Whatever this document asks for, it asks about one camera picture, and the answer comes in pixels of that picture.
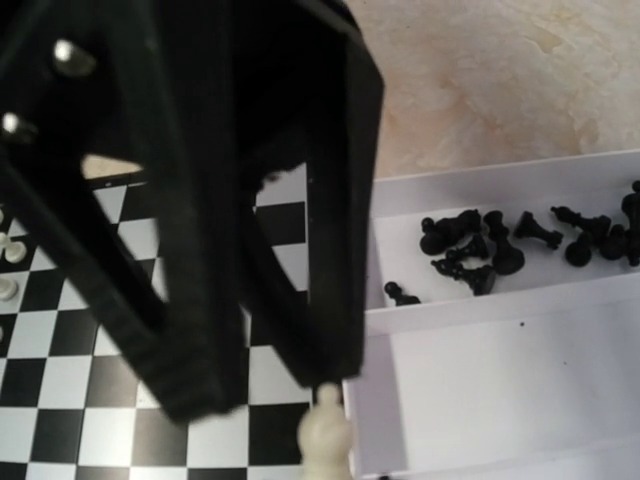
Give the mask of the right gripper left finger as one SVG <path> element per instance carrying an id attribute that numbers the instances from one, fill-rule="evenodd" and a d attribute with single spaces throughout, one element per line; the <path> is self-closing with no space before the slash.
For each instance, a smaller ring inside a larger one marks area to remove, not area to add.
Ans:
<path id="1" fill-rule="evenodd" d="M 225 1 L 5 1 L 1 198 L 116 341 L 176 324 L 205 345 L 156 403 L 237 409 L 237 149 Z"/>

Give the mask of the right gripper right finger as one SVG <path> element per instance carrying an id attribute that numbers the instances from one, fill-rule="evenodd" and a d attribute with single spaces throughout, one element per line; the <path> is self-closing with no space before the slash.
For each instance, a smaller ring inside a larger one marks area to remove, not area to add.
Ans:
<path id="1" fill-rule="evenodd" d="M 308 298 L 250 207 L 240 214 L 245 301 L 298 384 L 360 373 L 369 209 L 384 80 L 342 1 L 238 1 L 234 107 L 240 185 L 307 171 Z"/>

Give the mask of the white pawn second row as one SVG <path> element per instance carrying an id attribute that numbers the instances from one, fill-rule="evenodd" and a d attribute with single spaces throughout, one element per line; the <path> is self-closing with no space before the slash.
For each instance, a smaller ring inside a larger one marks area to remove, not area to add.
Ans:
<path id="1" fill-rule="evenodd" d="M 10 301 L 18 292 L 18 283 L 10 278 L 0 279 L 0 301 Z"/>

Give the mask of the black and silver chessboard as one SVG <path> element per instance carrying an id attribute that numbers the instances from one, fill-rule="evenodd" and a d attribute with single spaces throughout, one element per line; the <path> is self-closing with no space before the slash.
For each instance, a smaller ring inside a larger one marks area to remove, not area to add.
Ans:
<path id="1" fill-rule="evenodd" d="M 289 376 L 260 317 L 236 325 L 245 348 L 232 366 L 244 397 L 232 413 L 170 420 L 142 376 L 176 395 L 178 362 L 204 365 L 205 345 L 176 324 L 145 330 L 140 344 L 116 341 L 74 285 L 8 207 L 1 229 L 25 244 L 3 263 L 17 294 L 1 305 L 1 475 L 5 479 L 296 479 L 296 430 L 311 394 Z"/>

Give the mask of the white chess pawn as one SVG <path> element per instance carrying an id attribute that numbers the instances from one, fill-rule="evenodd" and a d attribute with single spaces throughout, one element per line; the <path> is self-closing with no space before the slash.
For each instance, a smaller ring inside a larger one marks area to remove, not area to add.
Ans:
<path id="1" fill-rule="evenodd" d="M 349 455 L 354 430 L 341 399 L 336 384 L 324 383 L 317 390 L 317 402 L 303 415 L 297 432 L 301 479 L 353 479 Z"/>

